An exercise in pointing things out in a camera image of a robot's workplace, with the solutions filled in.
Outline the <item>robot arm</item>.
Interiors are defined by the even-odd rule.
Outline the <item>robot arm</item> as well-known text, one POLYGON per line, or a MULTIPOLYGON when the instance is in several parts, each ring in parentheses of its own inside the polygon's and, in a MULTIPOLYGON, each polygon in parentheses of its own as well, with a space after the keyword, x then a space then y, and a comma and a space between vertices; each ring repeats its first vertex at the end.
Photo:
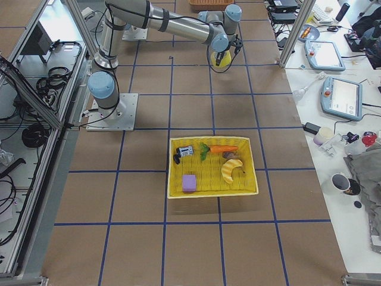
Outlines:
POLYGON ((238 54, 243 46, 236 33, 242 9, 236 4, 229 4, 223 11, 201 11, 197 17, 178 15, 156 7, 150 1, 105 1, 105 6, 101 42, 93 58, 96 70, 88 81, 102 121, 113 121, 124 111, 115 70, 118 67, 118 49, 127 25, 152 28, 203 43, 207 46, 208 62, 225 69, 230 67, 224 63, 230 48, 238 54))

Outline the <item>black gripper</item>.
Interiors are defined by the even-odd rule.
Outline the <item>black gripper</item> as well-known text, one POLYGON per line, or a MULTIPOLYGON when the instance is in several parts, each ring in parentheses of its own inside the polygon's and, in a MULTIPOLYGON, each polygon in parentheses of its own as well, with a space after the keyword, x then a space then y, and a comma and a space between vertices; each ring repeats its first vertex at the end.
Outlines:
POLYGON ((243 47, 243 40, 240 39, 238 35, 233 35, 233 37, 229 39, 227 48, 223 52, 216 53, 216 66, 219 66, 221 64, 222 59, 227 57, 227 53, 230 51, 230 48, 232 46, 235 48, 234 56, 232 57, 232 59, 234 60, 235 57, 241 51, 241 48, 243 47))

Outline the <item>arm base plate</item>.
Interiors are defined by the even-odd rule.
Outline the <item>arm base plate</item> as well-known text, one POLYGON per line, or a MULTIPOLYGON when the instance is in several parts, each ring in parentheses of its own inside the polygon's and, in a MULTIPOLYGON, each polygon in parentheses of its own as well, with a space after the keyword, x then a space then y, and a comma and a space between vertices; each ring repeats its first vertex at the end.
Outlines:
POLYGON ((89 124, 85 128, 90 132, 133 131, 137 106, 137 93, 121 93, 115 111, 113 109, 103 110, 93 100, 92 108, 95 108, 96 111, 89 114, 89 124))

